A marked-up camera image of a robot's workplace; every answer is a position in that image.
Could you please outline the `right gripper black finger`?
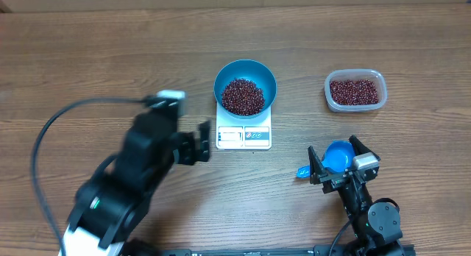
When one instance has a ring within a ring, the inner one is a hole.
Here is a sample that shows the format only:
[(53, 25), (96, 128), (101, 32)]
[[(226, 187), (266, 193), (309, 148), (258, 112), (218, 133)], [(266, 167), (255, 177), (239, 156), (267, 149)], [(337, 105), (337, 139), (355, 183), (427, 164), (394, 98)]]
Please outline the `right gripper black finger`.
[(359, 156), (361, 154), (366, 154), (366, 153), (372, 153), (377, 160), (379, 160), (379, 156), (375, 154), (371, 149), (369, 149), (367, 146), (362, 144), (362, 142), (355, 136), (351, 135), (348, 139), (348, 141), (352, 144), (353, 150), (355, 152), (355, 156)]
[(322, 183), (322, 178), (327, 176), (326, 169), (312, 146), (308, 147), (308, 156), (310, 162), (310, 183), (313, 185), (320, 184)]

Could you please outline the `blue plastic scoop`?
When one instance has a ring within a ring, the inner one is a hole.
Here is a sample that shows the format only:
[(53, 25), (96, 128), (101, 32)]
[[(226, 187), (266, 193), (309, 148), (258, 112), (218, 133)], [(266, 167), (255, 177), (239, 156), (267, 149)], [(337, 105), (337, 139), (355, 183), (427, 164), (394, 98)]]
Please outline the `blue plastic scoop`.
[(354, 156), (354, 148), (350, 142), (334, 141), (319, 161), (327, 174), (339, 174), (351, 167)]

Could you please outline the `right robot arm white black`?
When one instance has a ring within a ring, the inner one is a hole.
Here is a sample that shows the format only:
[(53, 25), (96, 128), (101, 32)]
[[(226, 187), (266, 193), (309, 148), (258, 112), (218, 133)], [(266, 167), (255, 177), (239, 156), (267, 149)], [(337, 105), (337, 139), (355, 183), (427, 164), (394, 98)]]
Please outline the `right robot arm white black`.
[(352, 135), (343, 142), (351, 157), (344, 168), (334, 169), (332, 157), (320, 159), (308, 148), (309, 180), (323, 193), (337, 192), (347, 214), (347, 223), (329, 245), (316, 245), (315, 255), (405, 255), (401, 245), (400, 208), (390, 198), (372, 200), (366, 184), (379, 172), (380, 157)]

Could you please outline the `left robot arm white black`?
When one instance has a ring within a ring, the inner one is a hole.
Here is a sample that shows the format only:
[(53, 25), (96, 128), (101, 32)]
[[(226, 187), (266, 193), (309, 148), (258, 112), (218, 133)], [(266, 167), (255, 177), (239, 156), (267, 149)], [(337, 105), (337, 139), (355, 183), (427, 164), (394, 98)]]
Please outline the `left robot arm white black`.
[(173, 109), (152, 109), (135, 117), (121, 151), (107, 157), (77, 191), (61, 255), (158, 255), (129, 236), (149, 212), (154, 192), (171, 167), (210, 158), (210, 122), (199, 138), (178, 132)]

